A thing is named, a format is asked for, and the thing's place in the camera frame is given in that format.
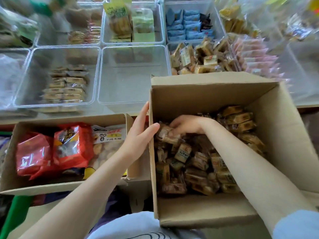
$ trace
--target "open cardboard box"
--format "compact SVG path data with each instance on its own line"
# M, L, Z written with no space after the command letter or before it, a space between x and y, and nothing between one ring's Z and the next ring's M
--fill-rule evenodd
M35 131L53 136L54 132L60 130L57 128L57 125L76 122L85 122L90 125L99 125L102 127L126 124L126 132L128 133L133 125L133 118L127 114L116 114L19 122L13 130L12 139L4 160L3 172L0 178L0 194L37 195L71 191L77 188L83 182L83 176L63 176L62 178L51 180L41 177L35 180L29 180L29 177L18 176L15 157L18 141L26 132ZM128 168L127 176L122 177L118 185L126 185L127 180L138 177L139 173L140 164L138 159Z
M230 104L254 113L256 133L267 146L268 160L304 194L317 198L319 160L284 83L245 72L153 77L150 125L182 114L214 112ZM154 216L162 226L219 227L248 223L258 216L243 194L157 197L154 154L151 140Z

